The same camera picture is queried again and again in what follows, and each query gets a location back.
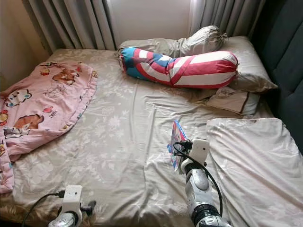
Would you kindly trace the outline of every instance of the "black cable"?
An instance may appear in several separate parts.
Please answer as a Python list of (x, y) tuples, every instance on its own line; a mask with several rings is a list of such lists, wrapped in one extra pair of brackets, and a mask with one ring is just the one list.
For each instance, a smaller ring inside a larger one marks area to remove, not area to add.
[(21, 227), (25, 227), (25, 221), (26, 219), (28, 218), (29, 214), (33, 211), (33, 209), (35, 208), (35, 206), (43, 199), (45, 199), (46, 197), (48, 196), (59, 196), (60, 198), (63, 198), (64, 197), (64, 193), (65, 193), (65, 190), (61, 190), (59, 192), (56, 192), (56, 193), (49, 193), (49, 194), (46, 194), (44, 196), (42, 196), (40, 199), (38, 199), (33, 205), (32, 207), (30, 208), (30, 210), (26, 213), (23, 221), (22, 221), (22, 225)]
[(222, 195), (221, 195), (221, 192), (220, 192), (220, 189), (216, 183), (216, 181), (214, 180), (213, 176), (210, 174), (210, 172), (201, 164), (199, 163), (198, 161), (196, 161), (194, 158), (192, 158), (191, 156), (185, 154), (184, 152), (180, 151), (179, 149), (176, 148), (176, 144), (179, 144), (182, 146), (182, 143), (180, 142), (175, 142), (173, 144), (173, 147), (174, 149), (180, 153), (181, 155), (178, 155), (178, 153), (176, 154), (177, 156), (184, 156), (184, 157), (187, 157), (189, 158), (190, 160), (192, 160), (194, 163), (198, 164), (199, 166), (201, 166), (201, 168), (205, 171), (206, 175), (210, 177), (210, 179), (212, 180), (212, 182), (214, 183), (214, 186), (216, 187), (216, 190), (218, 192), (218, 196), (219, 196), (219, 203), (220, 203), (220, 211), (219, 211), (219, 214), (220, 216), (222, 217), (222, 213), (223, 213), (223, 202), (222, 202)]

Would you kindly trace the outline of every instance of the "pink blanket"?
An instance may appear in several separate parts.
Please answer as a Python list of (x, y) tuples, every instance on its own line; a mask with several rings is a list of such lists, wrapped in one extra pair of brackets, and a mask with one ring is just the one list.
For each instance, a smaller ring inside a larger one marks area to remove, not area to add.
[(73, 127), (95, 93), (97, 77), (83, 63), (44, 62), (0, 93), (0, 193), (13, 190), (11, 162)]

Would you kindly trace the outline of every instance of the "headboard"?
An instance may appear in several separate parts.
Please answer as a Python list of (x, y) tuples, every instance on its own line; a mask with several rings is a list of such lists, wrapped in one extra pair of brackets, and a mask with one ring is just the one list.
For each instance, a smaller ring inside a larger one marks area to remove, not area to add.
[(303, 0), (267, 0), (252, 42), (279, 86), (267, 102), (303, 154)]

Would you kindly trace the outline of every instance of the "bed sheet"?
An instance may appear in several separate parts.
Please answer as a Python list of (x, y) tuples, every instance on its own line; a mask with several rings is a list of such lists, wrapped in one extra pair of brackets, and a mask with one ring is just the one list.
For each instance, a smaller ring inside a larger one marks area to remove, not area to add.
[[(192, 139), (206, 138), (210, 119), (244, 117), (203, 106), (202, 90), (170, 88), (123, 74), (114, 51), (57, 50), (49, 60), (93, 67), (99, 75), (97, 90), (70, 132), (13, 164), (15, 188), (0, 195), (0, 219), (22, 222), (41, 196), (81, 184), (82, 203), (97, 201), (83, 227), (191, 227), (185, 176), (174, 172), (166, 149), (173, 121)], [(261, 102), (254, 117), (269, 116)], [(215, 189), (213, 196), (217, 201)], [(27, 223), (47, 226), (60, 203), (47, 199)], [(226, 210), (223, 215), (229, 218)]]

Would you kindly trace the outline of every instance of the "wall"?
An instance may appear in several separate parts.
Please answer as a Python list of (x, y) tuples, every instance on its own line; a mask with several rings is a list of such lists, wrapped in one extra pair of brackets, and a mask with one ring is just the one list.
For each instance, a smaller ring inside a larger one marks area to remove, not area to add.
[(116, 46), (131, 39), (188, 37), (195, 0), (107, 0)]
[(48, 58), (21, 0), (0, 0), (0, 90)]

